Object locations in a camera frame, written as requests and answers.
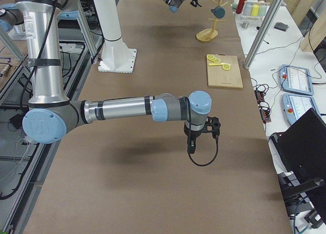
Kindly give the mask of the dark blue cup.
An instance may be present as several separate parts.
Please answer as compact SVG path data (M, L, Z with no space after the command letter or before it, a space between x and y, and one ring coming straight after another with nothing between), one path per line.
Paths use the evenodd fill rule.
M225 14L226 14L225 9L221 6L216 6L215 8L211 9L210 11L217 19L224 18Z

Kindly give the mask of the wooden cup rack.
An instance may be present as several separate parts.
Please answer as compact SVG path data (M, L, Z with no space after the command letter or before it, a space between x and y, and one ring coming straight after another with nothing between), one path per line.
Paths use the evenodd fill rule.
M216 6L224 7L228 3L226 1L224 4L222 3L223 0L219 0L218 2L211 0L216 4ZM218 31L216 30L217 22L218 21L225 21L224 18L217 19L215 16L213 18L209 18L209 20L213 21L212 28L204 29L196 34L196 39L200 42L210 42L212 39L214 39L218 35Z

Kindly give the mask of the yellow cup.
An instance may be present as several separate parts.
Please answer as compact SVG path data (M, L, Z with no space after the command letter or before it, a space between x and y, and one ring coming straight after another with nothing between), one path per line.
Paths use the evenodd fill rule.
M259 5L255 4L252 5L251 16L258 16L259 15Z

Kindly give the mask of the light blue cup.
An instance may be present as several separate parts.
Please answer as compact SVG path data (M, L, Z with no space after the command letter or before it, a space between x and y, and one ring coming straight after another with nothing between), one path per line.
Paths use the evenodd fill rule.
M268 9L268 5L259 5L258 16L263 17L266 15Z

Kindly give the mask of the wooden cutting board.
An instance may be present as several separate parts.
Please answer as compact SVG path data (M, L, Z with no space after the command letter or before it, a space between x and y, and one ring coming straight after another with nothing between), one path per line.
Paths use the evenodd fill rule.
M208 63L213 63L207 59L207 79L208 85L210 87L220 87L220 88L235 88L242 89L242 79L240 74L240 68L237 56L227 56L227 55L214 55L220 59L220 63L230 63L230 70L223 70L222 66L208 66Z

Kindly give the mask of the red bottle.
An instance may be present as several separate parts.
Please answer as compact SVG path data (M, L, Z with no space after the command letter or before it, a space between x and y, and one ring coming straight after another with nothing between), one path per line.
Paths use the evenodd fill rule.
M238 5L237 5L237 9L235 11L236 14L241 14L242 13L245 1L246 0L239 0Z

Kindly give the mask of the lemon slice under knife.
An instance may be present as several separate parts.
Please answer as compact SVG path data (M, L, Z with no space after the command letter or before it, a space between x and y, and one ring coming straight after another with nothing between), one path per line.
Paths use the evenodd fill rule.
M231 67L230 67L230 66L227 66L227 65L223 65L223 66L222 66L222 69L223 69L223 70L230 70Z

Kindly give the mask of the yellow plastic knife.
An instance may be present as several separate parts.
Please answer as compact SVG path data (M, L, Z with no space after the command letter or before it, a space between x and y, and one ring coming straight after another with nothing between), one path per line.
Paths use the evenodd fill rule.
M225 64L226 63L208 63L208 66L218 66L218 65L223 66Z

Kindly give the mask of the lower teach pendant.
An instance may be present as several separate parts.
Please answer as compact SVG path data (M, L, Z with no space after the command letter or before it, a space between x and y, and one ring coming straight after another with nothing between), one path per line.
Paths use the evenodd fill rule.
M313 108L321 116L313 96L285 93L282 95L282 104L290 125L293 125L310 108Z

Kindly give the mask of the teach pendant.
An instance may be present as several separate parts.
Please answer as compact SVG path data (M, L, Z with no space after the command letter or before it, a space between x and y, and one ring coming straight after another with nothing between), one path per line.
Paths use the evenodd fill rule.
M308 68L283 64L280 67L280 84L284 91L302 95L314 95Z
M321 116L313 96L285 93L282 95L282 104L290 125L293 125L310 108L313 108Z

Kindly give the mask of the black small device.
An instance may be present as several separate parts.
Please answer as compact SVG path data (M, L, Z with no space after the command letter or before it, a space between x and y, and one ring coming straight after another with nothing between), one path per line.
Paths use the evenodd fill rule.
M289 26L287 24L284 24L282 22L276 22L274 29L280 30L280 31L287 31L287 29L289 28Z

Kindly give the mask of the black laptop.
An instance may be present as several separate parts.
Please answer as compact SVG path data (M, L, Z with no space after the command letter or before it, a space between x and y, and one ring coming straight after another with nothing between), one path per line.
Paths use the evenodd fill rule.
M302 180L325 179L325 122L313 108L270 139L287 172Z

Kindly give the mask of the upper teach pendant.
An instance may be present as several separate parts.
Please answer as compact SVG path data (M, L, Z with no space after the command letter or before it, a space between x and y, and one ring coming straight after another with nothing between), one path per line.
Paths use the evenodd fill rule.
M302 95L314 95L308 68L283 64L280 67L280 84L284 91Z

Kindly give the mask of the aluminium frame post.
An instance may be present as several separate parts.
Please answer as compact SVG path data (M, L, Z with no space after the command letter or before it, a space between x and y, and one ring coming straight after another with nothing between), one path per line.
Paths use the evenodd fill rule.
M245 69L249 69L251 64L253 63L253 60L262 44L262 42L265 38L265 35L267 34L268 29L269 29L272 21L274 20L282 2L283 2L283 0L273 0L272 3L270 4L269 9L266 13L266 16L265 16L265 18L260 26L260 29L253 41L253 44L249 50L247 58L243 63L243 67Z

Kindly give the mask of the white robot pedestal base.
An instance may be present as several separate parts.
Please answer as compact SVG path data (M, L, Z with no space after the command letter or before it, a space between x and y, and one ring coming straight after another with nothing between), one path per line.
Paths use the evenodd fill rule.
M115 0L93 0L104 37L101 72L132 73L137 55L124 43Z

